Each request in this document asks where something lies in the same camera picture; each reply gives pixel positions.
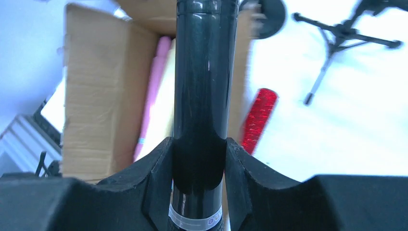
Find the brown cardboard box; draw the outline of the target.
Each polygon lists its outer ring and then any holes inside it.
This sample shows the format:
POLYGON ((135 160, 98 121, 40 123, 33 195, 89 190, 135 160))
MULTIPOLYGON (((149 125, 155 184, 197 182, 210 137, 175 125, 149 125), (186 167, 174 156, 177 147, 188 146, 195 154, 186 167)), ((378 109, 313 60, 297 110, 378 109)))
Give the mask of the brown cardboard box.
POLYGON ((176 4, 121 0, 130 21, 66 6, 64 176, 97 183, 131 166, 157 43, 176 33, 176 4))

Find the black microphone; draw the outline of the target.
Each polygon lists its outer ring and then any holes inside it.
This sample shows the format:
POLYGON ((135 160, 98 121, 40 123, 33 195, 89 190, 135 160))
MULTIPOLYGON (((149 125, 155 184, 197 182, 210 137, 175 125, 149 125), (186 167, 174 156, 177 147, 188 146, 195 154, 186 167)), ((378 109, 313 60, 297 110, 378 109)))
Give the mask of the black microphone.
POLYGON ((237 0, 177 2, 170 231, 221 231, 237 0))

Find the red glitter microphone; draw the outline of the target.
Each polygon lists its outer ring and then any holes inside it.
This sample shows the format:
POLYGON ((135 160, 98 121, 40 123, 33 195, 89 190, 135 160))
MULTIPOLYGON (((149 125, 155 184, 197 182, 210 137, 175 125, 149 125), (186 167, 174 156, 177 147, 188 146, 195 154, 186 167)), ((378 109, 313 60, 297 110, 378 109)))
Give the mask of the red glitter microphone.
POLYGON ((278 94, 270 89, 261 88, 257 91, 242 126, 241 146, 249 155, 253 155, 278 98, 278 94))

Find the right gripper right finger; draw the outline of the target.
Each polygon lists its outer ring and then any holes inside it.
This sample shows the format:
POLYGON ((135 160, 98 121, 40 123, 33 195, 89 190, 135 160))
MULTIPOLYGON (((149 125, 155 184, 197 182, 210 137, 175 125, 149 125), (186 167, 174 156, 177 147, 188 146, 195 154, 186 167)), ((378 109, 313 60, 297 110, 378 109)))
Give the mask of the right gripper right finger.
POLYGON ((408 179, 316 175, 295 181, 227 140, 226 190, 233 231, 405 231, 408 179))

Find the clip mic stand round base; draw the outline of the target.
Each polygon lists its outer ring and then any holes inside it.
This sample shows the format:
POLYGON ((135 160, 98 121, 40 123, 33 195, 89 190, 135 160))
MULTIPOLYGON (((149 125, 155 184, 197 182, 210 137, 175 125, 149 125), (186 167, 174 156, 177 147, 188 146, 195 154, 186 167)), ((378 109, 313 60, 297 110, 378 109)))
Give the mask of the clip mic stand round base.
POLYGON ((252 34, 256 39, 267 39, 283 28, 287 10, 282 0, 242 0, 239 11, 254 10, 252 34))

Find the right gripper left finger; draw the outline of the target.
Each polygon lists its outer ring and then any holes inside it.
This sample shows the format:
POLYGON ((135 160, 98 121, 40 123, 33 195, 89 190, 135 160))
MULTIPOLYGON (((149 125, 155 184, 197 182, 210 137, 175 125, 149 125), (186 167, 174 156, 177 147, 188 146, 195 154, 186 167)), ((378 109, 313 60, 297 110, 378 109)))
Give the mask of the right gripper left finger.
POLYGON ((171 138, 97 184, 17 174, 0 179, 3 231, 165 231, 172 178, 171 138))

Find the tripod shock mount stand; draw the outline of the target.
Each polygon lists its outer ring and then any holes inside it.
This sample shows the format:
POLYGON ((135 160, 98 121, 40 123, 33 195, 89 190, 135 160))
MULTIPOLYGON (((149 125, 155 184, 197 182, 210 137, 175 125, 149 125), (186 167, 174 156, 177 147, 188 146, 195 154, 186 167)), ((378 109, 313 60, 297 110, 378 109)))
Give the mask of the tripod shock mount stand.
POLYGON ((358 3, 357 7, 354 9, 354 13, 350 19, 347 19, 343 23, 336 24, 334 26, 329 26, 319 21, 303 17, 300 15, 300 13, 292 14, 292 17, 295 21, 305 22, 318 27, 327 45, 327 55, 325 62, 321 68, 319 76, 315 80, 313 87, 303 101, 304 105, 309 106, 311 104, 315 93, 317 92, 336 53, 367 43, 384 45, 389 49, 397 49, 403 44, 403 42, 399 40, 390 41, 381 38, 365 36, 359 34, 356 29, 352 28, 353 24, 365 11, 371 12, 372 16, 377 16, 388 7, 395 7, 407 11, 408 2, 406 0, 361 0, 358 3))

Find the cream microphone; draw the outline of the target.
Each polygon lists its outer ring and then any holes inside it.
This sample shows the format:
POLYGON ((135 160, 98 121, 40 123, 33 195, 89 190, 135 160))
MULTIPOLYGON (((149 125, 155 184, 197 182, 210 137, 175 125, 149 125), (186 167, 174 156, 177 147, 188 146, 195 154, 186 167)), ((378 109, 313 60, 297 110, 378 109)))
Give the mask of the cream microphone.
POLYGON ((170 136, 174 113, 174 48, 175 41, 172 40, 155 104, 151 108, 150 123, 145 137, 145 144, 141 150, 139 159, 148 155, 164 138, 170 136))

